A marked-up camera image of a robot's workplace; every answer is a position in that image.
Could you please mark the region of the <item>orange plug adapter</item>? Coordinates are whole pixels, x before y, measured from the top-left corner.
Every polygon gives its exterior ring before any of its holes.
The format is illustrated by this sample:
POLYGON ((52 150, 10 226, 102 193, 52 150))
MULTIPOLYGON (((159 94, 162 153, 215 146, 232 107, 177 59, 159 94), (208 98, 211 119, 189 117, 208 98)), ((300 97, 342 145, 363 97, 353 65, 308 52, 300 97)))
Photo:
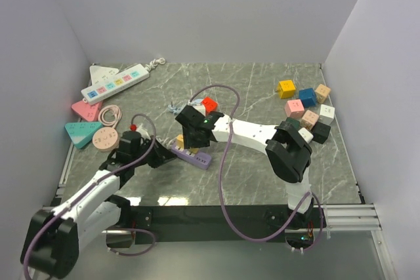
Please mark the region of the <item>orange plug adapter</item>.
POLYGON ((183 150, 183 149, 184 149, 184 137, 183 137, 183 135, 182 135, 182 134, 179 134, 179 135, 176 137, 176 147, 177 147, 178 149, 180 149, 180 150, 183 150))
POLYGON ((199 149, 198 148, 190 148, 188 151, 190 152, 191 155, 195 155, 195 154, 197 154, 199 149))

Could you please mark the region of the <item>purple power strip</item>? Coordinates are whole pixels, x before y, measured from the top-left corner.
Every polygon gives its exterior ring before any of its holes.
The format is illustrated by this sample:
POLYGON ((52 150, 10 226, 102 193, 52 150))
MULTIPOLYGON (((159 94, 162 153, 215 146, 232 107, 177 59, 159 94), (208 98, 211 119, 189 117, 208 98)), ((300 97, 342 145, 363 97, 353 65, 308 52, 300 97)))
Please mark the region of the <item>purple power strip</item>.
POLYGON ((212 157, 204 152, 189 153, 188 150, 180 150, 176 146, 171 148, 171 151, 183 161, 202 169, 207 170, 211 164, 212 157))

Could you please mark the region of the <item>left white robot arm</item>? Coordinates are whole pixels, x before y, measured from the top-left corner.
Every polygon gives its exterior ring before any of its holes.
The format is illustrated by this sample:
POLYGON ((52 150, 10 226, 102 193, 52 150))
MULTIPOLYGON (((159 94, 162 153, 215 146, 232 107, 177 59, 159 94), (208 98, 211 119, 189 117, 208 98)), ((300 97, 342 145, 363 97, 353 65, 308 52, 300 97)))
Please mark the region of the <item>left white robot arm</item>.
POLYGON ((128 231, 134 237, 140 230, 135 226, 131 204, 117 191, 133 177, 137 167, 155 169, 174 159, 176 155, 155 136, 124 132, 118 147, 87 184, 63 204, 32 216, 20 257, 24 277, 30 279, 30 268, 57 279, 66 277, 81 250, 109 227, 128 231))

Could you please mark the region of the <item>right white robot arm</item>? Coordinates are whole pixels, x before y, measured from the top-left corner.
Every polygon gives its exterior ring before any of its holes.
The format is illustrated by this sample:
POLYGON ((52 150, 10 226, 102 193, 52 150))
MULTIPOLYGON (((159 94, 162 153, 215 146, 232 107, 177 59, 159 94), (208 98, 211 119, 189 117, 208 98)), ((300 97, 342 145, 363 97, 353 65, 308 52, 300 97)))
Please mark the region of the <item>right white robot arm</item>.
POLYGON ((308 171, 312 148, 291 123, 260 125, 217 111, 204 115, 193 106, 184 107, 175 120, 182 126, 186 148, 225 142, 265 154, 274 174, 285 182, 290 223, 302 227, 311 219, 313 201, 308 171))

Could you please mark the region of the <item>red cube socket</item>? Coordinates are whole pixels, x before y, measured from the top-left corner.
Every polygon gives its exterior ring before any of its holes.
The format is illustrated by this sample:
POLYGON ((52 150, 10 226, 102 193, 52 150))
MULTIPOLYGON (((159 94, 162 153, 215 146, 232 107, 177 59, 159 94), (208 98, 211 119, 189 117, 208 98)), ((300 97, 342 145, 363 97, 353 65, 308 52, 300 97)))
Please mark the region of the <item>red cube socket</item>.
POLYGON ((201 101, 201 104, 205 108, 205 114, 206 115, 208 115, 212 111, 217 111, 218 110, 218 103, 215 100, 213 100, 212 98, 210 98, 210 97, 205 97, 201 101))

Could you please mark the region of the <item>blue round socket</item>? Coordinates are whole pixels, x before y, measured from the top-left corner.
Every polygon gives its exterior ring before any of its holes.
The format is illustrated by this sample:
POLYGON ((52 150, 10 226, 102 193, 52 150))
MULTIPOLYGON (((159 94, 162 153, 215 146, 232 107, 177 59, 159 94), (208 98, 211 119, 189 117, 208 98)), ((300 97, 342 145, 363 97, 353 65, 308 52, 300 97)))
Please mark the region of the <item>blue round socket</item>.
POLYGON ((202 103, 202 101, 203 101, 202 98, 198 98, 198 99, 192 100, 190 102, 190 105, 192 105, 192 106, 198 106, 198 105, 200 105, 202 103))

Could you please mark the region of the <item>pink round socket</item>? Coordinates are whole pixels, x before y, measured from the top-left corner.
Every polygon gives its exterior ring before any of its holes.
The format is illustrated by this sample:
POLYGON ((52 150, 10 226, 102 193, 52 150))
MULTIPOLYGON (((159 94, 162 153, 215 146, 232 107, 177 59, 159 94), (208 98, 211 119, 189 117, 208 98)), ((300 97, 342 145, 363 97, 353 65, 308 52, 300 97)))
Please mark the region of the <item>pink round socket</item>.
POLYGON ((98 151, 109 152, 117 148, 119 134, 112 127, 102 127, 94 133, 92 143, 98 151))

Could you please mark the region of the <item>pink triangle socket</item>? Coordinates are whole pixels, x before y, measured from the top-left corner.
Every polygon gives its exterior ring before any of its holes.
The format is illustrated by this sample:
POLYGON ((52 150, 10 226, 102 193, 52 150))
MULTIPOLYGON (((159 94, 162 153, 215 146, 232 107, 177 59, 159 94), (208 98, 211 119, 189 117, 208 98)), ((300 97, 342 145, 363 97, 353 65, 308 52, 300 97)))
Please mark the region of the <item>pink triangle socket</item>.
POLYGON ((74 104, 72 104, 71 109, 78 115, 80 118, 88 121, 88 122, 94 122, 98 120, 98 114, 102 107, 102 101, 94 104, 89 105, 88 103, 85 103, 84 101, 78 101, 74 104))

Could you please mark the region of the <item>teal triangle socket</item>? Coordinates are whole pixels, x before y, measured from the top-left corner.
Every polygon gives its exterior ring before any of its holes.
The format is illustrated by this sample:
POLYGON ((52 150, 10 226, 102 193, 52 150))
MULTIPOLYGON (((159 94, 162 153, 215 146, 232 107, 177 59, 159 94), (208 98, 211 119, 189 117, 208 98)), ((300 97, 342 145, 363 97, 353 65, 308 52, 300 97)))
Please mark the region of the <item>teal triangle socket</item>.
POLYGON ((102 123, 98 121, 66 123, 64 128, 73 145, 77 149, 81 149, 93 139, 95 132, 102 128, 102 123))

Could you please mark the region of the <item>white triangle socket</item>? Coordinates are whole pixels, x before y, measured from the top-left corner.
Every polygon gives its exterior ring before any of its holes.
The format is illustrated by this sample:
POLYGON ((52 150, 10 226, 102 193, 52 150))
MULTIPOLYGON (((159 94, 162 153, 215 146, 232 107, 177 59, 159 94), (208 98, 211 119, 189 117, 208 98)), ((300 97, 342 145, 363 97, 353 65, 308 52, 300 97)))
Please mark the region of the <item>white triangle socket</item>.
POLYGON ((97 64, 91 65, 89 67, 89 71, 92 85, 105 81, 119 73, 118 68, 101 66, 97 64))

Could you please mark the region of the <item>dark green cube socket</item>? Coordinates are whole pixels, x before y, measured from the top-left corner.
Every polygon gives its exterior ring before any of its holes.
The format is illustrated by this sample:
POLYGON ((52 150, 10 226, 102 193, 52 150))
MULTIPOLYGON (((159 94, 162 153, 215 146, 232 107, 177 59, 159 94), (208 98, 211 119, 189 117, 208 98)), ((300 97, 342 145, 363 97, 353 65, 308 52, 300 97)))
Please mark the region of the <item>dark green cube socket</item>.
POLYGON ((301 127, 300 126, 300 121, 297 120, 297 119, 294 119, 292 117, 287 117, 285 121, 290 123, 291 125, 293 125, 297 130, 299 130, 300 127, 301 127))

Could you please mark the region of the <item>yellow cube socket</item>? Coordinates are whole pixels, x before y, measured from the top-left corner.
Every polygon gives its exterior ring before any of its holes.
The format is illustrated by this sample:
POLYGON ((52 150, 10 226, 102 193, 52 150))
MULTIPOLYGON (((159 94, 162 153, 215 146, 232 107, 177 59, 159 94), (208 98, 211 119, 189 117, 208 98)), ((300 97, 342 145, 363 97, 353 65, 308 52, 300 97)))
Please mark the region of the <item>yellow cube socket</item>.
POLYGON ((277 92, 281 99, 291 98, 294 96, 296 87, 292 80, 279 81, 277 92))

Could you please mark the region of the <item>white plug adapter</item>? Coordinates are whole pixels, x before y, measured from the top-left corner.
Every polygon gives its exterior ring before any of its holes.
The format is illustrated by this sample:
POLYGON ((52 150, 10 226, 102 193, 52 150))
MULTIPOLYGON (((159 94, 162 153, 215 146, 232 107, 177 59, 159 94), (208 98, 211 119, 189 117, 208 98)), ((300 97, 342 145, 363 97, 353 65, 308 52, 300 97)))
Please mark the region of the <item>white plug adapter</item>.
POLYGON ((313 140, 313 138, 314 138, 314 135, 309 131, 309 130, 307 130, 306 128, 300 128, 299 130, 298 130, 298 132, 299 132, 299 134, 303 137, 303 139, 305 140, 305 142, 306 143, 310 143, 312 140, 313 140))

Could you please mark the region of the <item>light pink cube socket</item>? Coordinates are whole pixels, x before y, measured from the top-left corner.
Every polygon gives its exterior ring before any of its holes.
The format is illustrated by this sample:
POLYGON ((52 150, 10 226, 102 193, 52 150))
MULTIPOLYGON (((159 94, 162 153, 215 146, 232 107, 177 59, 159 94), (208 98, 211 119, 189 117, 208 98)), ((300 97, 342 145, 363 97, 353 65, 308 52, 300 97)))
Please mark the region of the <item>light pink cube socket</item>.
POLYGON ((311 131, 319 120, 319 115, 311 110, 306 110, 301 117, 300 126, 311 131))

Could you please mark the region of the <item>blue cube socket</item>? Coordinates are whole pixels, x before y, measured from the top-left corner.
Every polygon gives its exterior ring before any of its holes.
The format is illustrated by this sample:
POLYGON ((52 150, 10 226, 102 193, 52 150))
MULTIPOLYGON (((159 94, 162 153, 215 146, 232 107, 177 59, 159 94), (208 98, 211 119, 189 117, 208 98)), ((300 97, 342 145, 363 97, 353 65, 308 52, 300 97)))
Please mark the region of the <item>blue cube socket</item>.
POLYGON ((317 97, 313 88, 301 89, 299 91, 299 100, 304 108, 314 107, 317 105, 317 97))

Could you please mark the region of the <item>black cube socket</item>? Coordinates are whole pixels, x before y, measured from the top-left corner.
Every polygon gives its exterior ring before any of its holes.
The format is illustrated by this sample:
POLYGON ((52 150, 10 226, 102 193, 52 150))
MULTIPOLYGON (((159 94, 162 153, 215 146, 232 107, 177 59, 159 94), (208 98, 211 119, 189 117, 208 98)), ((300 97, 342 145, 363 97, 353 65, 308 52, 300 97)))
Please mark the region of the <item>black cube socket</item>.
POLYGON ((329 137, 331 127, 322 122, 317 122, 312 128, 313 141, 324 144, 329 137))

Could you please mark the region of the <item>white cube socket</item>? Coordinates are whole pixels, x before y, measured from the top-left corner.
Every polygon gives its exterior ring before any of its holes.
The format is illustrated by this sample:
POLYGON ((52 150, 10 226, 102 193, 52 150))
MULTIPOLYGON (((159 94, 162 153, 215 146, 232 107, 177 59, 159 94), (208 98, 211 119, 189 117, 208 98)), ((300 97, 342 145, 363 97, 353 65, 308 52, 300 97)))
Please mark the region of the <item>white cube socket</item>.
POLYGON ((325 125, 330 125, 335 118, 335 108, 322 104, 319 110, 319 121, 325 125))

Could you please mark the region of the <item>tan cube socket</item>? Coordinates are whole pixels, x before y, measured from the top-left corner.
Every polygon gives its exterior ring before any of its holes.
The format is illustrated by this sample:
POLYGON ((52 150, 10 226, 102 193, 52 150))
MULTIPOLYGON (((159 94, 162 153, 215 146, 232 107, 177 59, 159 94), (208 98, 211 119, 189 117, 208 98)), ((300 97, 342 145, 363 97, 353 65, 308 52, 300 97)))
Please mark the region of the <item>tan cube socket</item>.
POLYGON ((323 84, 319 84, 315 90, 318 103, 323 104, 329 97, 331 89, 323 84))

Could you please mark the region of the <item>black base crossbar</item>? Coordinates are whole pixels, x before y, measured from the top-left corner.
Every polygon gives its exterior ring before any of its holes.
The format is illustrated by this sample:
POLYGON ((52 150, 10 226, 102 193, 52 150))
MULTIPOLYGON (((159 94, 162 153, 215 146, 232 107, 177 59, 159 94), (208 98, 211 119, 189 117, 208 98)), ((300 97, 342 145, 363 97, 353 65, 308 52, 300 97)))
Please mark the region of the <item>black base crossbar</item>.
MULTIPOLYGON (((285 205, 230 205, 233 225, 260 239, 281 228, 292 213, 285 205)), ((135 227, 152 232, 159 242, 239 241, 220 206, 133 206, 135 227)))

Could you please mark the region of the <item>long white power strip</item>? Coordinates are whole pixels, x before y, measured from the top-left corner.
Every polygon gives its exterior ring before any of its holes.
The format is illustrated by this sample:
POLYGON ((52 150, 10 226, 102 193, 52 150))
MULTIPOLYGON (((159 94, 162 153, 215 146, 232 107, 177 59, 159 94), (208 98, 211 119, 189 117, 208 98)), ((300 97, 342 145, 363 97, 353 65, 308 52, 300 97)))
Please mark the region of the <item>long white power strip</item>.
POLYGON ((149 76, 149 72, 141 64, 137 64, 111 76, 109 79, 92 84, 90 87, 83 89, 81 94, 88 104, 94 105, 146 80, 149 76))

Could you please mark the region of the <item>aluminium frame rail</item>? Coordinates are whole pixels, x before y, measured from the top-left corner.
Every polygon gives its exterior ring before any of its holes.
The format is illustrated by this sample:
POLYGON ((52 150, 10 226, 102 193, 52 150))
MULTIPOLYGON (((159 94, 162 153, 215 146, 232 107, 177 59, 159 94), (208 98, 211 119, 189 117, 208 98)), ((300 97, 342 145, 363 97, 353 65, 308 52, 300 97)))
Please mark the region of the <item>aluminium frame rail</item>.
MULTIPOLYGON (((285 229, 289 233, 303 232, 309 228, 316 231, 322 228, 337 231, 364 231, 379 230, 381 227, 372 205, 324 205, 313 207, 307 222, 299 222, 295 225, 294 218, 295 216, 285 229)), ((119 230, 115 226, 108 229, 119 230)))

